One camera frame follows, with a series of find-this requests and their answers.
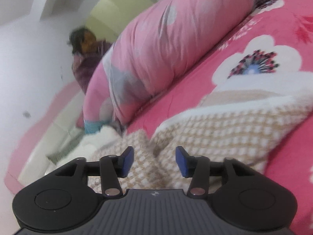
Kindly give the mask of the beige white checked coat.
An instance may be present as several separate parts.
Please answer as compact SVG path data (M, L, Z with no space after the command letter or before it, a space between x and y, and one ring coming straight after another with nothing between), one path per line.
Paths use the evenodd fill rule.
M312 73L233 76L200 104L165 120L147 137L138 130L98 150L91 161L132 146L135 160L122 189L184 189L175 149L221 162L234 158L263 173L270 152L312 111Z

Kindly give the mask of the white fleece blanket pile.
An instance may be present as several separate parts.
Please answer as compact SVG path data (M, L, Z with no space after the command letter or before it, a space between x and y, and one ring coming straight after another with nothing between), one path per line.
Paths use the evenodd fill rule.
M95 152L110 147L121 139L122 131L122 127L117 122L114 122L110 125L102 126L101 130L95 134L78 133L73 139L64 143L60 150L46 156L50 165L45 175L79 157L86 158L89 161Z

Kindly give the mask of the teal striped cloth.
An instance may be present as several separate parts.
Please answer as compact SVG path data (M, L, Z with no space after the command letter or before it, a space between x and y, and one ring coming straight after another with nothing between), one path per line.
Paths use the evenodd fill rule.
M84 132L86 134L95 134L101 131L101 128L106 125L110 125L111 120L101 120L101 121L90 121L84 120Z

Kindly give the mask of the pink white headboard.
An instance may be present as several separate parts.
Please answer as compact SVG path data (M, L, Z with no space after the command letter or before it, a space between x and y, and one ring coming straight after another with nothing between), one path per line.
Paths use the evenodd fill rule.
M55 95L42 119L20 139L4 177L12 194L42 177L50 164L46 156L57 152L83 129L83 99L78 84L69 83Z

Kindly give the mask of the woman in purple coat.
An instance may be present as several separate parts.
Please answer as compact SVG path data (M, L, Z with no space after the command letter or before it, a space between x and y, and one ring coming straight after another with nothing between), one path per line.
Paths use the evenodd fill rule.
M97 40L88 28L77 28L69 34L68 44L72 47L72 73L83 93L102 57L112 43L106 39Z

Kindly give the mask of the pink floral duvet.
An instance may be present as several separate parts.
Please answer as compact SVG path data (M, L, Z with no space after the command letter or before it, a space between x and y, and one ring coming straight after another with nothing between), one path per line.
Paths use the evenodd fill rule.
M161 0L133 19L98 63L83 119L127 125L262 0Z

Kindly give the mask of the pink flowered bed sheet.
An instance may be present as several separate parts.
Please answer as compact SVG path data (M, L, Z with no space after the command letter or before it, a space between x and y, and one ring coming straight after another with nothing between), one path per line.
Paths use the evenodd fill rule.
M239 29L137 118L151 139L151 171L131 183L186 188L174 147L233 157L291 190L292 230L312 234L312 0L267 0Z

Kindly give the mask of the yellow green wardrobe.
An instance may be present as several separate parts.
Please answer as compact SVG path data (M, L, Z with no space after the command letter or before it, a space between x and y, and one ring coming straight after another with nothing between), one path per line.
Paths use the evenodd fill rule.
M124 28L157 0L99 0L91 10L85 26L98 39L113 43Z

